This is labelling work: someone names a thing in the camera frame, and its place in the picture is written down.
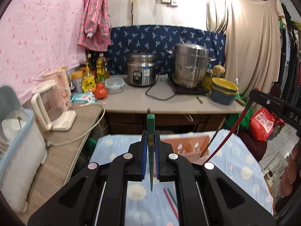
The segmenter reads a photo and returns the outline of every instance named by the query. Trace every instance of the screw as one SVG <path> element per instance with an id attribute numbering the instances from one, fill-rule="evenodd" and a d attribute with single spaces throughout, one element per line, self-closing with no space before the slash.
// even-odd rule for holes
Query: screw
<path id="1" fill-rule="evenodd" d="M 206 163 L 204 164 L 204 167 L 205 167 L 206 169 L 208 169 L 208 170 L 212 170 L 212 169 L 214 168 L 214 164 L 211 163 L 211 162 L 206 162 Z"/>
<path id="2" fill-rule="evenodd" d="M 123 155 L 123 157 L 128 160 L 128 159 L 131 159 L 133 157 L 133 155 L 131 153 L 125 153 Z"/>
<path id="3" fill-rule="evenodd" d="M 97 164 L 95 162 L 91 162 L 89 165 L 88 165 L 88 168 L 90 170 L 94 170 L 95 168 L 97 168 Z"/>
<path id="4" fill-rule="evenodd" d="M 178 159 L 179 156 L 175 153 L 171 153 L 171 154 L 168 155 L 168 157 L 172 160 L 176 160 L 176 159 Z"/>

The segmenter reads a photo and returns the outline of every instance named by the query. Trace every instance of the electric kettle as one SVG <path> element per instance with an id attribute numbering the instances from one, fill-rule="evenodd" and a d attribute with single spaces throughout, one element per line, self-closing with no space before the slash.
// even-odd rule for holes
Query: electric kettle
<path id="1" fill-rule="evenodd" d="M 58 88 L 55 80 L 44 81 L 31 91 L 34 94 L 31 98 L 33 110 L 46 131 L 67 131 L 75 120 L 76 112 L 65 110 L 66 103 L 62 101 L 60 93 L 62 90 L 69 96 L 68 105 L 71 106 L 70 90 Z"/>
<path id="2" fill-rule="evenodd" d="M 43 75 L 43 80 L 55 80 L 57 82 L 58 89 L 65 89 L 66 91 L 58 91 L 58 95 L 63 102 L 63 109 L 68 110 L 70 106 L 70 95 L 71 91 L 68 83 L 68 76 L 65 69 L 53 69 L 49 72 L 46 72 Z"/>

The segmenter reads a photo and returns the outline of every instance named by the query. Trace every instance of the yellow snack bag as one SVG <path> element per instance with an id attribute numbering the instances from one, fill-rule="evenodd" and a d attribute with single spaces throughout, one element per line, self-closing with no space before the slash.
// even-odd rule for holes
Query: yellow snack bag
<path id="1" fill-rule="evenodd" d="M 95 87 L 95 79 L 93 76 L 88 77 L 87 79 L 83 80 L 82 82 L 82 90 L 87 92 L 90 88 Z"/>

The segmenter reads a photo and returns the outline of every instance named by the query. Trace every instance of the wooden countertop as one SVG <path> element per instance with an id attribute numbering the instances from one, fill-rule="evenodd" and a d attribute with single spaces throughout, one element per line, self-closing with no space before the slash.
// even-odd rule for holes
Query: wooden countertop
<path id="1" fill-rule="evenodd" d="M 45 132 L 43 135 L 53 143 L 75 139 L 96 122 L 100 110 L 101 107 L 96 105 L 76 108 L 76 118 L 69 131 Z M 89 133 L 74 143 L 61 147 L 51 146 L 47 149 L 47 159 L 37 170 L 27 196 L 27 211 L 17 213 L 23 223 L 27 224 L 29 217 L 69 181 L 88 136 Z"/>
<path id="2" fill-rule="evenodd" d="M 125 75 L 113 77 L 126 78 Z M 126 83 L 123 93 L 109 94 L 106 99 L 99 102 L 105 104 L 106 112 L 119 113 L 144 114 L 147 113 L 147 109 L 150 109 L 152 114 L 231 114 L 241 113 L 244 109 L 235 101 L 229 106 L 221 105 L 201 95 L 199 97 L 203 104 L 200 104 L 195 95 L 177 94 L 167 101 L 159 101 L 145 95 L 148 88 L 133 87 Z M 160 75 L 157 84 L 148 94 L 157 98 L 168 98 L 174 94 L 174 91 L 168 78 Z"/>

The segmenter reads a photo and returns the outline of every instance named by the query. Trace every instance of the green plastic bag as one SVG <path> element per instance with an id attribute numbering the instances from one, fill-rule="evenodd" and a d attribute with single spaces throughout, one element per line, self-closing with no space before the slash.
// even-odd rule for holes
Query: green plastic bag
<path id="1" fill-rule="evenodd" d="M 236 98 L 243 100 L 243 98 L 240 95 L 237 95 Z M 239 114 L 231 114 L 228 119 L 226 120 L 226 124 L 228 127 L 232 128 L 235 124 L 235 122 L 238 120 L 238 118 L 240 117 L 240 113 Z M 250 119 L 251 116 L 253 115 L 253 110 L 250 108 L 248 110 L 248 112 L 246 113 L 245 117 L 242 119 L 239 128 L 243 128 L 243 129 L 249 129 L 249 123 L 250 123 Z"/>

